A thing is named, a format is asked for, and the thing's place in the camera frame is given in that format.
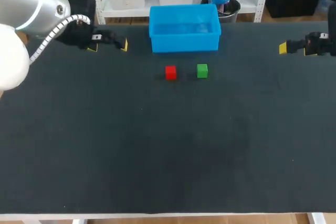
table surface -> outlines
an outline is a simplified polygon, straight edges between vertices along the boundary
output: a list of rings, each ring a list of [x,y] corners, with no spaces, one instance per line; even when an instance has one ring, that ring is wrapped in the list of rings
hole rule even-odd
[[[53,42],[3,95],[0,213],[336,211],[336,59],[278,54],[327,23],[225,24],[218,52],[160,55],[147,27],[110,28],[127,53]]]

black trash can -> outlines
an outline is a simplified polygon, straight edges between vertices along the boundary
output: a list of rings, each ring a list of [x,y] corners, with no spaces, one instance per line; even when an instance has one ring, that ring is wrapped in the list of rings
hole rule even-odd
[[[202,0],[201,4],[208,4],[208,0]],[[230,0],[226,4],[226,13],[218,12],[220,23],[235,23],[237,20],[238,12],[240,11],[240,3],[236,0]]]

blue box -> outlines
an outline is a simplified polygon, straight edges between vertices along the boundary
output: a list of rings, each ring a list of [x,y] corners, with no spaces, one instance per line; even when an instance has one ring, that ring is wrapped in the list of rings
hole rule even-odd
[[[222,33],[213,4],[153,6],[149,35],[153,52],[217,51]]]

block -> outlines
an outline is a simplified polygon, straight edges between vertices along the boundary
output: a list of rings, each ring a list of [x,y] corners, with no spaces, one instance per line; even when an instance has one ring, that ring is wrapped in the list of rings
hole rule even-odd
[[[176,66],[166,66],[166,80],[174,81],[177,78]]]
[[[197,64],[197,78],[208,78],[207,64]]]
[[[280,46],[279,46],[279,54],[281,55],[284,55],[287,53],[287,42],[285,43],[282,43]]]

robotic arm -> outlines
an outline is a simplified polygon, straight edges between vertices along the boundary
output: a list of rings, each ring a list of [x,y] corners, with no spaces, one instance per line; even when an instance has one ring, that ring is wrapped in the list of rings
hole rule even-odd
[[[293,54],[299,49],[304,49],[304,55],[322,56],[329,53],[336,56],[336,3],[331,4],[328,9],[328,30],[328,34],[312,32],[302,40],[287,40],[279,46],[279,53]]]
[[[20,85],[53,38],[81,49],[95,51],[98,43],[105,43],[126,51],[126,38],[95,30],[95,11],[95,0],[0,0],[0,91]],[[16,30],[45,38],[30,59]]]

